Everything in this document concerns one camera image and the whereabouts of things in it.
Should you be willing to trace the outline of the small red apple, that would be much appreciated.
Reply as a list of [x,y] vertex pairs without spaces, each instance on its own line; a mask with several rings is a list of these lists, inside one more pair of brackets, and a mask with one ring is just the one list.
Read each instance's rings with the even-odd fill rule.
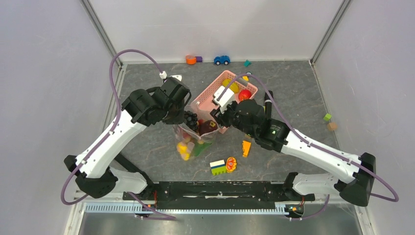
[[244,89],[239,92],[238,99],[239,101],[244,101],[244,100],[250,99],[251,96],[252,96],[252,93],[249,90]]

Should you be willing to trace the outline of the black grape bunch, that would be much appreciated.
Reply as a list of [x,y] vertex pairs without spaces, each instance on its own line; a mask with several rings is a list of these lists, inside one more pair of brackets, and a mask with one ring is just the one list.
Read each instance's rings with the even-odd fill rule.
[[184,123],[193,132],[199,132],[199,119],[196,113],[192,111],[185,111]]

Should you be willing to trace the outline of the yellow star fruit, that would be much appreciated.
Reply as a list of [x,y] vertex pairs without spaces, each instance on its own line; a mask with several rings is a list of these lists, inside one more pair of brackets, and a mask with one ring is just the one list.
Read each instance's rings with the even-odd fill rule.
[[[222,82],[222,86],[227,87],[230,84],[230,82],[231,82],[231,79],[229,79],[229,78],[224,79],[223,82]],[[238,84],[236,82],[233,82],[230,85],[229,89],[232,92],[234,92],[235,94],[238,94],[240,92],[239,86],[238,86]]]

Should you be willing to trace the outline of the dark red apple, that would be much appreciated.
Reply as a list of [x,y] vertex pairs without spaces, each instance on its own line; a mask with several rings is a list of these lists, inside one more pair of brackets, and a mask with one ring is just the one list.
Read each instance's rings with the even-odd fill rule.
[[199,135],[202,136],[204,134],[216,131],[217,129],[218,129],[218,125],[215,121],[207,120],[199,125]]

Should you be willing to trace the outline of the red lychee bunch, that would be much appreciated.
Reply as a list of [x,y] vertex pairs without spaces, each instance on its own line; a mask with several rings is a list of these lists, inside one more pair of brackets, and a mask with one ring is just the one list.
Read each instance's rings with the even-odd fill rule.
[[194,141],[194,137],[191,136],[186,130],[181,130],[179,136],[181,137],[181,142],[183,142],[183,143],[188,143],[188,142],[193,142]]

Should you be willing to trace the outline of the clear zip top bag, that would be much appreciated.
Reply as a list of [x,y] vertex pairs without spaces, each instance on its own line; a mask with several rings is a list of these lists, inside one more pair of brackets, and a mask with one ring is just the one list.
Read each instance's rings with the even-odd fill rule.
[[[198,115],[198,119],[199,119],[199,125],[200,124],[202,124],[204,121],[206,121],[206,120],[203,120],[201,117],[200,117],[200,115],[202,114],[202,112],[201,111],[196,111],[196,109],[195,108],[191,108],[191,106],[190,105],[188,105],[188,106],[186,106],[185,107],[185,109],[184,109],[185,111],[192,111],[192,112],[194,112],[194,113],[196,113],[197,115]],[[176,145],[179,143],[179,142],[181,142],[181,137],[179,136],[180,135],[180,131],[181,130],[186,130],[191,136],[193,136],[194,137],[194,141],[193,142],[188,142],[188,143],[186,143],[187,144],[187,146],[189,147],[189,149],[191,150],[191,155],[190,155],[190,159],[189,160],[191,160],[191,159],[193,159],[194,157],[192,156],[192,150],[193,150],[193,148],[194,148],[194,145],[195,145],[195,141],[196,140],[202,140],[202,141],[208,141],[208,142],[214,142],[214,140],[215,140],[215,138],[216,138],[216,135],[217,135],[217,133],[218,133],[218,131],[219,131],[219,128],[216,130],[216,131],[213,131],[213,132],[211,132],[211,133],[207,133],[207,134],[204,134],[204,135],[202,135],[202,136],[200,136],[199,135],[199,132],[193,132],[192,130],[190,130],[186,125],[185,125],[185,123],[183,122],[183,123],[181,123],[181,124],[176,124],[176,125],[173,125],[173,130],[174,130],[174,133],[175,133],[175,138],[176,138]]]

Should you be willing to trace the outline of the yellow lemon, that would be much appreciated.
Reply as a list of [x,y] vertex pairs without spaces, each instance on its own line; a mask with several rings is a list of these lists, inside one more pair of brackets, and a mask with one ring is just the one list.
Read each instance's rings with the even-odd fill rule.
[[184,161],[188,161],[190,159],[191,150],[184,142],[179,142],[176,146],[178,153],[182,157]]

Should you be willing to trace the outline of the green white bok choy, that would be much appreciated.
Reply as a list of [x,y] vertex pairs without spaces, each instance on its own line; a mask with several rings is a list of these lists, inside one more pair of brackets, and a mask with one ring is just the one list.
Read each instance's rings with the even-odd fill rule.
[[202,140],[196,140],[195,141],[194,148],[192,150],[192,156],[193,157],[199,156],[210,145],[212,145],[212,142],[202,141]]

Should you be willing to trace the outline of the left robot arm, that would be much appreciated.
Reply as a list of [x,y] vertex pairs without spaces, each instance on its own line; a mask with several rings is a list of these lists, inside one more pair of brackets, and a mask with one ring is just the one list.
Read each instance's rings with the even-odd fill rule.
[[180,75],[167,77],[159,87],[137,89],[121,105],[120,113],[99,138],[78,156],[68,155],[64,163],[73,171],[75,182],[87,196],[101,198],[110,192],[132,192],[141,199],[154,193],[143,171],[121,171],[110,167],[121,150],[147,127],[158,122],[180,124],[190,89]]

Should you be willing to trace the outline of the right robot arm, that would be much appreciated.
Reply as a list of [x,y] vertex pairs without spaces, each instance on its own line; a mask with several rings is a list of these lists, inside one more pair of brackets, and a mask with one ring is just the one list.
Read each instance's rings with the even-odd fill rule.
[[289,173],[283,195],[295,200],[301,195],[334,194],[345,201],[366,207],[374,184],[376,158],[370,153],[358,156],[329,147],[291,130],[280,120],[266,116],[253,99],[236,101],[213,100],[217,107],[210,114],[223,127],[234,127],[254,139],[266,150],[300,158],[323,170],[325,174]]

